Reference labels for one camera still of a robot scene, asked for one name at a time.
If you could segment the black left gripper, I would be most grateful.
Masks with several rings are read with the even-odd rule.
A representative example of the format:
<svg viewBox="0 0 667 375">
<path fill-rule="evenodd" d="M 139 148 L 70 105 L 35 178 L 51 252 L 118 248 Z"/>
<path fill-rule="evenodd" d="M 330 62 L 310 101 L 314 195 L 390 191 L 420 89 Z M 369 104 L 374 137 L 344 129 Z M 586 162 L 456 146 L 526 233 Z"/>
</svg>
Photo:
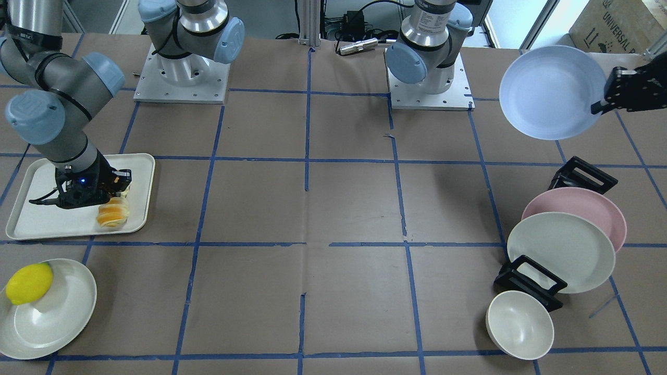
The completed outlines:
<svg viewBox="0 0 667 375">
<path fill-rule="evenodd" d="M 591 105 L 591 114 L 603 115 L 613 109 L 636 112 L 665 107 L 666 52 L 633 70 L 614 67 L 604 87 L 604 100 Z"/>
</svg>

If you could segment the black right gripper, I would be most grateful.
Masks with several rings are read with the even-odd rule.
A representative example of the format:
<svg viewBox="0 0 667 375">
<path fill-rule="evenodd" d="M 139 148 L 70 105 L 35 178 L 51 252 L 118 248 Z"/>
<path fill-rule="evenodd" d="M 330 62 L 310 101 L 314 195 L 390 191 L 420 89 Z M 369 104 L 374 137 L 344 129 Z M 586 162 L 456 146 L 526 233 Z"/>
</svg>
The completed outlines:
<svg viewBox="0 0 667 375">
<path fill-rule="evenodd" d="M 126 199 L 132 181 L 131 169 L 115 169 L 102 154 L 83 171 L 56 169 L 58 197 L 55 206 L 62 209 L 99 206 L 112 197 Z"/>
</svg>

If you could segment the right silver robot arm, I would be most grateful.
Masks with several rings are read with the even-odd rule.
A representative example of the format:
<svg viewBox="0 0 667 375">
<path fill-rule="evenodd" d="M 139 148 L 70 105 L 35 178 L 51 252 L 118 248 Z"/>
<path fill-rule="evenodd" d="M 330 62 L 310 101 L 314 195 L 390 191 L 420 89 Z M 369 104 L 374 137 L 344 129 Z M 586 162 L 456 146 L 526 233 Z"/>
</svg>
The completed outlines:
<svg viewBox="0 0 667 375">
<path fill-rule="evenodd" d="M 169 83 L 186 80 L 175 62 L 230 64 L 243 47 L 244 23 L 224 1 L 140 1 L 138 13 Z M 32 204 L 100 206 L 126 192 L 132 173 L 110 166 L 83 129 L 126 78 L 102 53 L 62 53 L 63 17 L 62 1 L 2 1 L 2 73 L 30 87 L 8 102 L 5 117 L 55 168 L 55 187 Z"/>
</svg>

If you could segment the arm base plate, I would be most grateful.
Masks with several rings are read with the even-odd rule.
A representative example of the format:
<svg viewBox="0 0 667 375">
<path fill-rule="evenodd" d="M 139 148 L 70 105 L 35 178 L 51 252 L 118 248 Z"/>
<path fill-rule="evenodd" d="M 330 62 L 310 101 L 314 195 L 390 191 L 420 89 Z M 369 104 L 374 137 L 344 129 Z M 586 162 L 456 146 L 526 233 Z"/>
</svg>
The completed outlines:
<svg viewBox="0 0 667 375">
<path fill-rule="evenodd" d="M 198 55 L 167 59 L 150 46 L 135 89 L 136 102 L 153 104 L 224 104 L 231 64 Z"/>
<path fill-rule="evenodd" d="M 461 54 L 452 66 L 429 69 L 419 83 L 404 83 L 390 69 L 387 81 L 394 109 L 467 111 L 475 107 Z"/>
</svg>

